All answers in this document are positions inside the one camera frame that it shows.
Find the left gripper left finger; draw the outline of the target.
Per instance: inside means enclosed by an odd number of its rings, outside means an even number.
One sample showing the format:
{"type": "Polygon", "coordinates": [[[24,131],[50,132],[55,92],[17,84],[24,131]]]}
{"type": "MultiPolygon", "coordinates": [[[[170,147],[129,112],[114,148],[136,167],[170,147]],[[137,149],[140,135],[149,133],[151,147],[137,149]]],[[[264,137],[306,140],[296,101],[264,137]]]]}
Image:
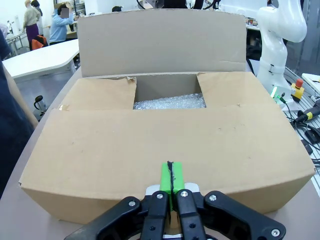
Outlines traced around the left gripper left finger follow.
{"type": "Polygon", "coordinates": [[[71,233],[66,240],[161,240],[170,210],[170,194],[162,188],[143,200],[128,196],[91,222],[71,233]]]}

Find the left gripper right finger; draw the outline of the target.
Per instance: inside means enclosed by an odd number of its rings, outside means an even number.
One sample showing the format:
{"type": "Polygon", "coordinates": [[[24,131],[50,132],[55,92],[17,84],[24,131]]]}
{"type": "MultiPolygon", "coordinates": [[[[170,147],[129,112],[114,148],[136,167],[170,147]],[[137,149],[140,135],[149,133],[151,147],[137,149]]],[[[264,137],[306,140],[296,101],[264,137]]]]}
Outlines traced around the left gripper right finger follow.
{"type": "Polygon", "coordinates": [[[205,229],[229,240],[282,240],[286,235],[282,223],[220,191],[202,195],[187,189],[180,162],[171,163],[171,197],[185,240],[205,240],[205,229]]]}

